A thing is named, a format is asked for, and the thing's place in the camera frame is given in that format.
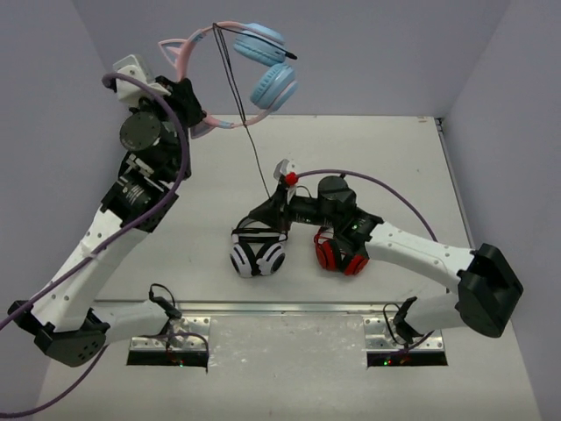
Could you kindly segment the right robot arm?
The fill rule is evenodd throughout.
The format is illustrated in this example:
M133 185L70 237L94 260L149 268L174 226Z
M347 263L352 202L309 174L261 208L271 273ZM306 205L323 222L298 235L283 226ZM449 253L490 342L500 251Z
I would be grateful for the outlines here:
M242 277L271 275L286 258L292 224L314 225L320 266L358 275L373 261L385 261L441 284L441 296L412 296L397 304L387 332L409 348L435 330L467 327L499 338L523 293L523 286L501 250L487 243L477 249L425 239L361 210L341 171L325 170L316 196L298 196L298 176L283 175L274 193L233 228L231 262Z

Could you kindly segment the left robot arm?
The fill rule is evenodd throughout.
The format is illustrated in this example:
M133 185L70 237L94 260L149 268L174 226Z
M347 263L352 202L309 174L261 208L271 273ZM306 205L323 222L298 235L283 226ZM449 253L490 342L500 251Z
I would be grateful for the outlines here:
M109 344L135 336L163 340L181 312L149 294L137 304L97 307L95 300L124 259L155 231L191 176L188 129L206 114L188 78L153 83L118 73L103 85L122 95L137 88L119 138L127 150L117 179L103 197L78 246L54 278L7 319L29 332L36 347L67 367L79 367Z

